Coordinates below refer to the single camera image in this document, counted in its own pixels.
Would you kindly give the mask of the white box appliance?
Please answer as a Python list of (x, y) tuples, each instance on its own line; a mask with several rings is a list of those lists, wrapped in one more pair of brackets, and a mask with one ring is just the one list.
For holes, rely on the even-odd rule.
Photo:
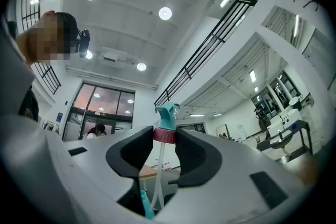
[(302, 120), (298, 109), (292, 109), (283, 115), (279, 114), (276, 117), (273, 117), (270, 120), (271, 125), (267, 127), (270, 137), (275, 136), (279, 131), (284, 131), (297, 120)]

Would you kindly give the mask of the clothes rack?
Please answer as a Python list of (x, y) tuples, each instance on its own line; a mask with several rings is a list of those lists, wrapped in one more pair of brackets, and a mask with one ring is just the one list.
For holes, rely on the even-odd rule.
[(42, 128), (44, 130), (48, 130), (48, 131), (54, 131), (57, 134), (59, 134), (59, 125), (55, 124), (49, 120), (44, 120), (42, 123)]

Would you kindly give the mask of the black framed glass doors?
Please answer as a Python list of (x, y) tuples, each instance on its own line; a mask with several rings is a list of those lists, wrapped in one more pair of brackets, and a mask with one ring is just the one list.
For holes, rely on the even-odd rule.
[(270, 84), (257, 92), (251, 101), (255, 108), (262, 110), (271, 120), (281, 112), (292, 109), (289, 101), (293, 97), (299, 97), (301, 102), (303, 96), (289, 75), (283, 70), (271, 80)]

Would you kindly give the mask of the white water dispenser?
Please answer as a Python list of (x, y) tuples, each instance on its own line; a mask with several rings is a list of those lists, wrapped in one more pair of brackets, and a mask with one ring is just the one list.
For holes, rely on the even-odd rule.
[(247, 134), (246, 134), (246, 131), (245, 131), (245, 128), (243, 125), (239, 124), (237, 125), (237, 128), (239, 130), (239, 138), (244, 141), (247, 139)]

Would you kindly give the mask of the black tub white rim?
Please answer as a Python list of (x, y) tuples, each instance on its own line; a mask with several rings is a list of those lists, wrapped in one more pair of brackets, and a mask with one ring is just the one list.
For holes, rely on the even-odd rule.
[(293, 97), (289, 101), (289, 105), (292, 107), (292, 109), (297, 109), (298, 111), (300, 111), (302, 109), (302, 105), (301, 105), (299, 97)]

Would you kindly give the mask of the tall glass entrance door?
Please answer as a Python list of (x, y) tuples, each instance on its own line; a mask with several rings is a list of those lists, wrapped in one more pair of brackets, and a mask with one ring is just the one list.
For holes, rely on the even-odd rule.
[(75, 96), (62, 140), (83, 140), (83, 135), (101, 123), (106, 135), (132, 128), (135, 93), (83, 83)]

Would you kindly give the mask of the ceiling air conditioner unit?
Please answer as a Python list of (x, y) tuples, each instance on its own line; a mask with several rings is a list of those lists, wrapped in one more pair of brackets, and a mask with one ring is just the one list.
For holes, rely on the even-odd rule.
[(107, 47), (102, 47), (101, 56), (104, 60), (111, 62), (126, 62), (127, 59), (126, 52)]

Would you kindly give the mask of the long black balcony railing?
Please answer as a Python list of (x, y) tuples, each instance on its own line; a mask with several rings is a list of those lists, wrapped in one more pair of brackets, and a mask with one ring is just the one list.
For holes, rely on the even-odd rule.
[(174, 79), (167, 85), (154, 102), (155, 106), (161, 106), (177, 94), (185, 86), (210, 57), (225, 43), (241, 24), (243, 17), (247, 16), (257, 0), (234, 0), (233, 4), (224, 13), (219, 22), (206, 36), (200, 46), (190, 56), (189, 60), (179, 70)]

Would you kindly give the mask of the person's right hand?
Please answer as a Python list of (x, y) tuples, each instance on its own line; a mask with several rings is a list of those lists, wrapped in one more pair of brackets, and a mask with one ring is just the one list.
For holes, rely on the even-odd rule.
[(315, 184), (320, 177), (320, 167), (313, 158), (300, 159), (297, 166), (297, 176), (305, 185)]

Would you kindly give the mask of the white ceiling pipe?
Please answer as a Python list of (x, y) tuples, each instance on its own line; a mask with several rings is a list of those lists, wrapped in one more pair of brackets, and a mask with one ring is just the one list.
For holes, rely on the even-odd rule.
[(120, 78), (116, 78), (116, 77), (113, 77), (113, 76), (107, 76), (107, 75), (103, 75), (103, 74), (96, 73), (96, 72), (91, 72), (91, 71), (85, 71), (85, 70), (81, 70), (81, 69), (72, 68), (72, 67), (69, 67), (69, 66), (65, 66), (65, 68), (70, 73), (73, 73), (73, 74), (76, 74), (76, 75), (79, 75), (79, 76), (88, 77), (88, 78), (96, 78), (96, 79), (107, 80), (107, 81), (111, 81), (111, 82), (123, 83), (123, 84), (127, 84), (127, 85), (130, 85), (130, 86), (136, 86), (136, 87), (150, 89), (150, 90), (154, 90), (154, 91), (156, 91), (157, 88), (158, 88), (157, 86), (151, 85), (151, 84), (145, 84), (145, 83), (125, 80), (125, 79), (120, 79)]

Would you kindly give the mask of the black sink table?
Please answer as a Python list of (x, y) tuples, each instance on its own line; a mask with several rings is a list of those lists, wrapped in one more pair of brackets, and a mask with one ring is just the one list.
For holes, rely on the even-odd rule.
[[(290, 130), (293, 134), (293, 137), (295, 134), (299, 133), (300, 134), (300, 138), (301, 138), (301, 144), (302, 146), (298, 149), (296, 149), (293, 152), (289, 152), (291, 155), (290, 156), (283, 156), (282, 158), (277, 159), (276, 161), (282, 164), (288, 163), (298, 157), (300, 157), (301, 155), (305, 154), (305, 153), (309, 153), (310, 155), (313, 155), (313, 148), (312, 148), (312, 140), (311, 140), (311, 135), (310, 135), (310, 127), (308, 122), (305, 122), (303, 120), (297, 120), (294, 124), (297, 125), (297, 128), (295, 130), (291, 129), (290, 125), (288, 128), (286, 128), (284, 131), (286, 130)], [(271, 139), (273, 139), (275, 136), (270, 137), (267, 140), (264, 140), (262, 142), (257, 143), (257, 149), (261, 152), (270, 149), (270, 141)]]

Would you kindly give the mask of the teal pink spray bottle head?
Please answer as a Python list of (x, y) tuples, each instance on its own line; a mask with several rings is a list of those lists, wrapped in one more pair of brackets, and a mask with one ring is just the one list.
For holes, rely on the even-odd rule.
[(156, 106), (156, 111), (160, 114), (160, 121), (154, 128), (153, 139), (161, 143), (159, 159), (157, 164), (157, 175), (155, 180), (154, 194), (151, 201), (151, 208), (154, 209), (156, 201), (159, 200), (161, 208), (164, 206), (164, 198), (161, 187), (161, 177), (163, 171), (163, 157), (166, 144), (175, 144), (176, 141), (176, 116), (180, 110), (180, 105), (173, 102)]

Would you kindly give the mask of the person's black shirt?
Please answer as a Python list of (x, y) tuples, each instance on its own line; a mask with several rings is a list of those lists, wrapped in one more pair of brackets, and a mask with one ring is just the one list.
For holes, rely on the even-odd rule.
[(26, 118), (32, 119), (38, 122), (39, 106), (35, 94), (32, 91), (32, 86), (30, 86), (27, 91), (22, 104), (20, 106), (18, 114)]

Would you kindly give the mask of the white sink basin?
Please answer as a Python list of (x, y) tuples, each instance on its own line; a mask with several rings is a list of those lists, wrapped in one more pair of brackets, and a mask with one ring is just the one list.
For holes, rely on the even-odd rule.
[(279, 132), (277, 136), (271, 139), (270, 147), (275, 150), (282, 149), (285, 155), (290, 156), (291, 154), (286, 150), (286, 145), (291, 142), (292, 137), (293, 134), (290, 130)]

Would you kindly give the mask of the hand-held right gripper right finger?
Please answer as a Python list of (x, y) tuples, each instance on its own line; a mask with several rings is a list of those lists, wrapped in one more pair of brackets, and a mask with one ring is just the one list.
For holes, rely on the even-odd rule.
[(179, 188), (202, 186), (220, 170), (222, 155), (209, 138), (211, 136), (201, 132), (176, 131), (175, 153), (181, 169), (177, 180)]

